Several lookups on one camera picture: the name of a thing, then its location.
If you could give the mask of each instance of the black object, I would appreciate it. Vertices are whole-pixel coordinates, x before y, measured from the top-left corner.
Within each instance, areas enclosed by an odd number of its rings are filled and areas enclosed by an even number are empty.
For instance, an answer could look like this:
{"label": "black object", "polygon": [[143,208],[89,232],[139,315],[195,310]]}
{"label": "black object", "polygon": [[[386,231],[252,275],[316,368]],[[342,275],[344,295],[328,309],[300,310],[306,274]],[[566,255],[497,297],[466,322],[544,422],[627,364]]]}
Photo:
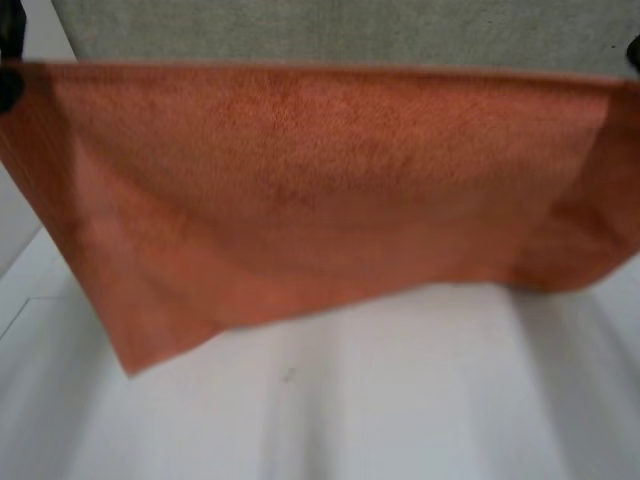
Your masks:
{"label": "black object", "polygon": [[0,113],[8,112],[24,92],[24,80],[12,68],[0,68]]}
{"label": "black object", "polygon": [[0,0],[0,52],[2,60],[20,60],[27,15],[20,0]]}
{"label": "black object", "polygon": [[[0,59],[22,59],[27,15],[20,0],[0,0]],[[12,68],[0,67],[0,113],[8,112],[24,92],[24,80]]]}
{"label": "black object", "polygon": [[640,35],[627,47],[627,60],[640,73]]}

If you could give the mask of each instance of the white floor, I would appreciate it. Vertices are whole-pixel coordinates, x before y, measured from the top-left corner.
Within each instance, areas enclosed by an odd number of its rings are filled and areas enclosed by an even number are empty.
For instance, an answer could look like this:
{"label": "white floor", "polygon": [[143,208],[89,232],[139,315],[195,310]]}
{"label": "white floor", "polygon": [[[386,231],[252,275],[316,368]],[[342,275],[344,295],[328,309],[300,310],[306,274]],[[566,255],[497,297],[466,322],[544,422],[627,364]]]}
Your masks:
{"label": "white floor", "polygon": [[427,286],[129,379],[40,231],[0,278],[0,479],[637,480],[639,287]]}

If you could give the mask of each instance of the towel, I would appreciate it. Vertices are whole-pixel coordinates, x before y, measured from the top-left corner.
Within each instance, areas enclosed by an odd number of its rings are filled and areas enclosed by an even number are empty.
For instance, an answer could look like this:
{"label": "towel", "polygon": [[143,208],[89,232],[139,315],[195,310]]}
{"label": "towel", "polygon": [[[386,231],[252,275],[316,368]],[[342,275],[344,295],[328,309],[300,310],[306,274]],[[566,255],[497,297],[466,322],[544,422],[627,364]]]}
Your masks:
{"label": "towel", "polygon": [[225,329],[426,282],[579,289],[640,249],[635,82],[11,68],[24,92],[0,159],[131,374]]}

